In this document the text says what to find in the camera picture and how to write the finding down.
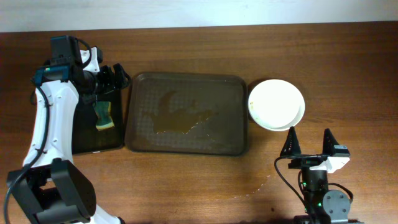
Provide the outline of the green yellow sponge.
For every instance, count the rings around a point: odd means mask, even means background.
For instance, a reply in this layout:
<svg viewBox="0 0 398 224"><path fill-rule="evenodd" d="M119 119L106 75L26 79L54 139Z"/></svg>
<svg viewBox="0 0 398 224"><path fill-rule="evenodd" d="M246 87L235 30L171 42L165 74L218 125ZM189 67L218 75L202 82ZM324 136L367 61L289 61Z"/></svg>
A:
<svg viewBox="0 0 398 224"><path fill-rule="evenodd" d="M114 127L113 119L111 118L111 102L98 101L94 104L94 111L97 115L96 129L104 131Z"/></svg>

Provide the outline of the white plate with sauce stain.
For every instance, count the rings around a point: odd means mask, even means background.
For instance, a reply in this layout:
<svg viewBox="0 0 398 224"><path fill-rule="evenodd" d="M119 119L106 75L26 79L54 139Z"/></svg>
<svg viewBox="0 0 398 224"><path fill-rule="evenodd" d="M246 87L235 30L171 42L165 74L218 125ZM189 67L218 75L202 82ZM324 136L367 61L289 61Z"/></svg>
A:
<svg viewBox="0 0 398 224"><path fill-rule="evenodd" d="M301 122L305 113L305 105L300 105L294 109L286 108L283 110L249 107L249 114L252 120L260 127L269 131L286 131L292 126Z"/></svg>

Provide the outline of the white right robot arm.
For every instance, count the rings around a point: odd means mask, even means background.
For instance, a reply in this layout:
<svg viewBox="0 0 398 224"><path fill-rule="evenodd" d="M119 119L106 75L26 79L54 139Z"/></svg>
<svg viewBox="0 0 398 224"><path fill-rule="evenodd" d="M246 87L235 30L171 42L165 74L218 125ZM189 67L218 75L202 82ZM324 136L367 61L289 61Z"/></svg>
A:
<svg viewBox="0 0 398 224"><path fill-rule="evenodd" d="M240 156L248 150L248 123L285 131L278 160L297 169L296 195L305 214L295 223L348 223L353 193L328 175L350 160L330 129L320 154L303 154L295 126L305 112L300 90L281 79L247 86L233 75L142 73L129 81L132 92L124 144L136 152Z"/></svg>

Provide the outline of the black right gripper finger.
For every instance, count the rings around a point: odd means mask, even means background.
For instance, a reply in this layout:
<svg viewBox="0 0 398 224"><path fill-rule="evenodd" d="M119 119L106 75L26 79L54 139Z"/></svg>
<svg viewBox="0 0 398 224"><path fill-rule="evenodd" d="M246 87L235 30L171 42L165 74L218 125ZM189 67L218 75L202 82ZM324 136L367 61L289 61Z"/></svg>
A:
<svg viewBox="0 0 398 224"><path fill-rule="evenodd" d="M330 129L326 128L323 135L323 154L332 156L335 153L335 146L338 146L338 141L334 138Z"/></svg>
<svg viewBox="0 0 398 224"><path fill-rule="evenodd" d="M284 146L280 152L280 157L282 156L298 156L301 155L301 149L299 145L299 140L295 132L295 128L291 126L287 135L287 139Z"/></svg>

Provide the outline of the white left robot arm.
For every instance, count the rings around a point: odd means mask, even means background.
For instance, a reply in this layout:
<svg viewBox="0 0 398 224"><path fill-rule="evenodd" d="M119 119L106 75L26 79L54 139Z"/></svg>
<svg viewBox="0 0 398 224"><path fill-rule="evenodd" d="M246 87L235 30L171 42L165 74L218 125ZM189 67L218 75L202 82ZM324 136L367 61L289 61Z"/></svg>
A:
<svg viewBox="0 0 398 224"><path fill-rule="evenodd" d="M32 142L22 169L8 173L5 198L14 197L31 223L123 223L97 204L93 184L74 165L72 134L80 95L109 93L130 81L118 63L98 72L69 65L35 72Z"/></svg>

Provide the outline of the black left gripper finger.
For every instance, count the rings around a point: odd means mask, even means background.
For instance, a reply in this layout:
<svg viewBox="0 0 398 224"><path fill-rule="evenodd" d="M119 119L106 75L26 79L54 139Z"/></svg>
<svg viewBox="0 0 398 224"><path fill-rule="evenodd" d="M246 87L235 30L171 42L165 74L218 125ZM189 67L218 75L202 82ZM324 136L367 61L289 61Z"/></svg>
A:
<svg viewBox="0 0 398 224"><path fill-rule="evenodd" d="M131 83L131 77L126 73L121 64L114 64L113 68L115 89L122 90L127 88Z"/></svg>
<svg viewBox="0 0 398 224"><path fill-rule="evenodd" d="M114 89L114 73L110 66L105 65L99 71L100 92L108 92Z"/></svg>

